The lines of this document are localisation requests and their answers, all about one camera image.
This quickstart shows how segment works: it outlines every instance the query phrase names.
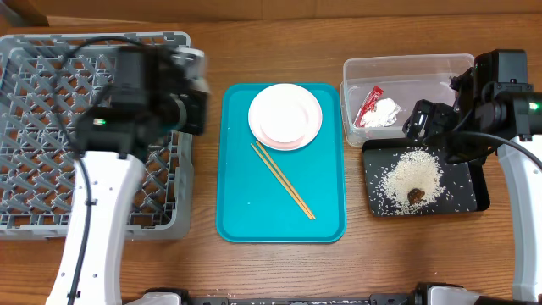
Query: black tray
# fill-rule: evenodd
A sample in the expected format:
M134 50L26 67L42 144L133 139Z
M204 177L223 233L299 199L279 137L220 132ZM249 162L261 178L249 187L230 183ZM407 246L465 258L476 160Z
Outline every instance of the black tray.
M369 140L363 144L365 185L369 208L374 216L396 216L391 213L398 208L394 207L390 199L379 197L377 187L383 178L382 169L391 169L404 152L411 151L414 147L422 145L406 138ZM427 152L439 157L440 167L444 171L440 181L442 186L446 187L446 191L434 203L428 204L412 215L466 213L489 208L488 188L481 165L447 164L444 162L443 150L437 147L427 147ZM453 197L446 197L448 191Z

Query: blue tray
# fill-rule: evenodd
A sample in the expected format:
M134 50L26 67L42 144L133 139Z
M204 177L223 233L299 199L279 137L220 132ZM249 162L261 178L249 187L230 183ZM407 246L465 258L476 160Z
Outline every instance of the blue tray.
M252 150L252 99L273 84L238 84L224 94L218 158L217 230L232 242L334 242L346 230L340 98L328 84L297 84L320 102L323 122L302 149L267 148L316 216L309 218Z

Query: red wrapper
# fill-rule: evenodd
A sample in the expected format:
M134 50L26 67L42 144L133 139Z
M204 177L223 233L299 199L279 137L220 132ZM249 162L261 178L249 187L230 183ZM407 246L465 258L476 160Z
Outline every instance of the red wrapper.
M357 111L356 119L354 120L354 126L363 127L363 115L365 115L369 111L374 111L376 109L376 102L379 100L380 97L382 97L383 93L384 90L380 89L380 87L378 86L375 86L373 90L367 95L367 97L365 97L365 101Z

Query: rice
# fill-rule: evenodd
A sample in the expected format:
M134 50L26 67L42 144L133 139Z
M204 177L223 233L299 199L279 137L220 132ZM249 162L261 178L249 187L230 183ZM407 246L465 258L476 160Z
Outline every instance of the rice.
M385 196L392 201L397 208L393 214L415 214L434 203L444 193L445 186L440 185L442 173L438 157L421 148L415 148L403 153L395 167L384 173L379 183L379 189L382 190L379 196ZM421 202L410 204L408 193L415 188L424 191L425 195Z

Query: green indicator light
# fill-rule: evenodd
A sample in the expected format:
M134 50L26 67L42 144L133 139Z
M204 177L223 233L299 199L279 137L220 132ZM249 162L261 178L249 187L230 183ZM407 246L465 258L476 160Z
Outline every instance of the green indicator light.
M105 125L105 119L94 119L94 125Z

